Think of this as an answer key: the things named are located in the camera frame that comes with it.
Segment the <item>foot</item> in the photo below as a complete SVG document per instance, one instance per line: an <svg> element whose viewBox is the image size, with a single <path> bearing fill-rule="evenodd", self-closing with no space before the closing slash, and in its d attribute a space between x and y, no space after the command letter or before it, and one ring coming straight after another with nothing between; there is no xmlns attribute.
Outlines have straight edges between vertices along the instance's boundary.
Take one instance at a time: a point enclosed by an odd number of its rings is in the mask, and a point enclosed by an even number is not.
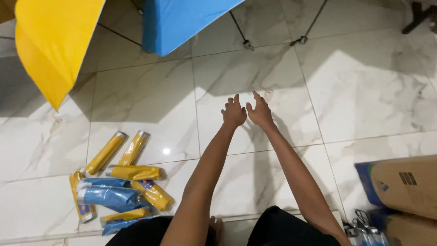
<svg viewBox="0 0 437 246"><path fill-rule="evenodd" d="M217 219L217 221L215 221L215 217L211 216L209 225L215 229L215 246L218 246L223 234L223 220Z"/></svg>

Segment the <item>yellow folded umbrella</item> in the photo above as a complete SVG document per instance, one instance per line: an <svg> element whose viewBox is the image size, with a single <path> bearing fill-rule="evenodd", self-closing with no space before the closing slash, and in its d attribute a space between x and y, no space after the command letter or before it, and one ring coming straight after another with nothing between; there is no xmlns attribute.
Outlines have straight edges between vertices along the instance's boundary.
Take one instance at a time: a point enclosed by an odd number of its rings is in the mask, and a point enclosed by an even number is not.
<svg viewBox="0 0 437 246"><path fill-rule="evenodd" d="M58 110L73 88L105 0L19 0L17 52L29 76Z"/></svg>

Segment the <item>umbrella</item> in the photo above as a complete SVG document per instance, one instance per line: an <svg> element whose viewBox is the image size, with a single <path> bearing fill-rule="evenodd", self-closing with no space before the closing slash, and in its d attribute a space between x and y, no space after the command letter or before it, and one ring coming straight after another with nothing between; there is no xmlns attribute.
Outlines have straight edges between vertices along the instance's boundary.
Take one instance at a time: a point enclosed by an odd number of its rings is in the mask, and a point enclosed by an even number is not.
<svg viewBox="0 0 437 246"><path fill-rule="evenodd" d="M19 0L18 55L53 108L73 88L105 0Z"/></svg>
<svg viewBox="0 0 437 246"><path fill-rule="evenodd" d="M244 0L146 0L142 49L165 56Z"/></svg>

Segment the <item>cardboard box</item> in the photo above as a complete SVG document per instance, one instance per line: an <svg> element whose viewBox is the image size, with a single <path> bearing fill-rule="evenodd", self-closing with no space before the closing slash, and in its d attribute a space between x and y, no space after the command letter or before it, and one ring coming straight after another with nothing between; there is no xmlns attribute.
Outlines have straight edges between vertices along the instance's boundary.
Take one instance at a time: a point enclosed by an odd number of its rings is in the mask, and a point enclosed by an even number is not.
<svg viewBox="0 0 437 246"><path fill-rule="evenodd" d="M14 8L17 0L0 0L0 24L15 18Z"/></svg>
<svg viewBox="0 0 437 246"><path fill-rule="evenodd" d="M369 202L437 219L437 155L357 163Z"/></svg>
<svg viewBox="0 0 437 246"><path fill-rule="evenodd" d="M437 221L412 214L370 211L370 221L384 231L390 246L437 245Z"/></svg>

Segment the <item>plastic wrapping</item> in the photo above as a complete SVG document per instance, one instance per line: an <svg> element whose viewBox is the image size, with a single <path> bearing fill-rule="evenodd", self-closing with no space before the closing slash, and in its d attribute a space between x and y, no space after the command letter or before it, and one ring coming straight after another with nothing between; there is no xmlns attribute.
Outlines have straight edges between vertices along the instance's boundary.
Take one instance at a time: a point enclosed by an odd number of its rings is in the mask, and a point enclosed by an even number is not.
<svg viewBox="0 0 437 246"><path fill-rule="evenodd" d="M123 179L116 179L116 178L86 178L86 179L80 179L79 183L77 184L77 190L80 190L85 187L91 187L91 186L98 186L98 187L104 187L104 186L111 186L111 187L125 187L129 181L123 180Z"/></svg>
<svg viewBox="0 0 437 246"><path fill-rule="evenodd" d="M149 213L147 209L139 208L124 213L118 213L118 214L100 217L100 223L102 224L102 228L103 228L105 227L106 222L108 221L127 221L127 220L133 220L133 219L149 217L149 216L152 216L152 214Z"/></svg>
<svg viewBox="0 0 437 246"><path fill-rule="evenodd" d="M77 203L77 184L81 178L84 178L85 175L80 173L79 171L70 175L70 186L71 193L73 193L74 203L76 204L77 214L79 215L79 222L85 223L97 217L96 207L93 205L79 205Z"/></svg>
<svg viewBox="0 0 437 246"><path fill-rule="evenodd" d="M161 211L167 210L173 204L171 196L151 180L132 181L131 185L141 191L152 206Z"/></svg>
<svg viewBox="0 0 437 246"><path fill-rule="evenodd" d="M161 177L161 169L159 167L152 166L111 165L106 169L105 174L106 176L112 176L131 181L143 179L158 180Z"/></svg>
<svg viewBox="0 0 437 246"><path fill-rule="evenodd" d="M102 205L119 213L142 207L149 209L139 191L120 187L82 188L77 194L77 203Z"/></svg>
<svg viewBox="0 0 437 246"><path fill-rule="evenodd" d="M129 144L126 152L121 156L120 160L118 161L118 165L131 165L141 152L149 137L150 134L139 130L132 142Z"/></svg>
<svg viewBox="0 0 437 246"><path fill-rule="evenodd" d="M128 221L108 221L105 225L105 228L103 229L102 236L108 236L108 235L114 234L114 233L120 231L121 229L126 228L126 227L140 221L140 220L152 219L152 218L155 218L158 216L159 215L155 215L155 216L150 216L150 217L140 218L140 219L135 219L135 220L128 220Z"/></svg>
<svg viewBox="0 0 437 246"><path fill-rule="evenodd" d="M102 166L109 160L109 158L115 153L118 147L123 143L126 138L126 134L121 131L117 131L112 138L106 143L103 149L94 157L85 168L86 172L94 175Z"/></svg>

